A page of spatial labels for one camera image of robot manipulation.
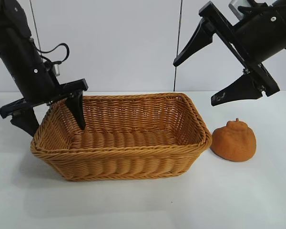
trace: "white table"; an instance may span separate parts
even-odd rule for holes
[[[187,95],[211,132],[237,117],[247,122],[256,155],[233,163],[207,150],[168,179],[65,181],[30,153],[28,134],[0,117],[0,229],[286,229],[286,92],[217,107],[213,93]],[[0,93],[0,107],[18,98]],[[36,109],[39,119],[46,109]]]

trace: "white wall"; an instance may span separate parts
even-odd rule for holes
[[[36,39],[36,32],[33,23],[33,16],[31,12],[30,0],[18,0],[19,4],[25,10],[27,15],[28,24],[32,32],[32,37]],[[13,81],[10,73],[5,68],[2,60],[0,59],[0,92],[17,92],[18,88]]]
[[[183,0],[179,52],[190,40],[201,19],[198,11],[207,2],[207,0]],[[238,22],[228,8],[230,0],[212,0],[212,2],[232,24]],[[286,51],[283,50],[271,57],[264,62],[264,65],[281,90],[286,90]],[[177,68],[176,90],[219,91],[239,78],[242,71],[242,65],[215,35],[212,44],[197,52]]]
[[[30,0],[19,0],[36,33]],[[70,58],[61,65],[61,83],[86,78],[89,91],[172,91],[181,0],[32,0],[41,48],[66,42]],[[231,21],[230,0],[213,0]],[[183,0],[179,52],[189,41],[207,0]],[[47,55],[63,58],[59,48]],[[265,66],[286,90],[286,51]],[[221,40],[202,49],[177,69],[177,91],[221,90],[242,74],[242,65]],[[18,91],[0,60],[0,91]]]
[[[180,0],[33,0],[41,48],[71,49],[59,81],[89,91],[172,91]],[[49,56],[61,59],[61,49]]]

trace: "cable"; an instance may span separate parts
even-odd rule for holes
[[[47,57],[45,56],[42,56],[41,55],[41,58],[47,60],[51,65],[54,65],[54,64],[61,64],[62,62],[64,62],[65,60],[67,60],[70,56],[70,48],[69,46],[66,44],[66,43],[60,43],[59,45],[57,45],[54,49],[50,50],[50,51],[41,51],[40,49],[38,49],[35,45],[35,43],[32,43],[33,44],[33,47],[35,50],[37,50],[38,52],[40,53],[43,53],[43,54],[47,54],[47,53],[51,53],[53,52],[54,50],[56,50],[58,47],[60,46],[64,46],[66,48],[66,51],[67,51],[67,54],[66,54],[66,57],[62,60],[62,61],[55,61],[55,62],[52,62],[50,59],[48,59]]]
[[[249,11],[254,11],[254,12],[268,12],[268,11],[276,11],[286,8],[286,5],[281,5],[281,6],[268,6],[268,7],[246,7],[246,6],[239,6],[238,10],[240,12],[249,12]]]

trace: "basket rim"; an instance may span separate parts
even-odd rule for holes
[[[99,148],[78,148],[78,149],[53,149],[48,150],[45,148],[40,147],[40,142],[42,141],[42,135],[44,133],[44,129],[46,128],[48,120],[51,118],[51,115],[55,112],[56,109],[63,103],[63,101],[59,101],[48,109],[45,117],[42,120],[40,127],[38,128],[36,134],[34,135],[31,141],[31,152],[33,154],[47,154],[47,155],[63,155],[63,154],[75,154],[78,155],[80,153],[91,153],[91,154],[103,154],[104,152],[127,152],[132,150],[139,150],[139,151],[146,151],[146,150],[164,150],[164,149],[185,149],[185,148],[195,148],[200,149],[201,151],[206,150],[211,142],[212,136],[209,130],[206,127],[202,117],[198,113],[195,105],[193,104],[192,100],[184,93],[155,93],[155,94],[135,94],[135,95],[85,95],[83,96],[84,100],[126,100],[126,99],[138,99],[142,100],[143,98],[152,97],[154,99],[157,98],[169,98],[169,97],[182,97],[186,106],[191,111],[193,117],[195,117],[197,121],[197,125],[202,133],[202,140],[199,143],[195,144],[188,144],[188,145],[156,145],[156,146],[132,146],[132,147],[99,147]]]

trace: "woven rattan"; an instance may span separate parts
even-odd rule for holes
[[[67,180],[174,177],[211,145],[185,94],[84,96],[83,110],[84,131],[63,101],[53,104],[31,143]]]

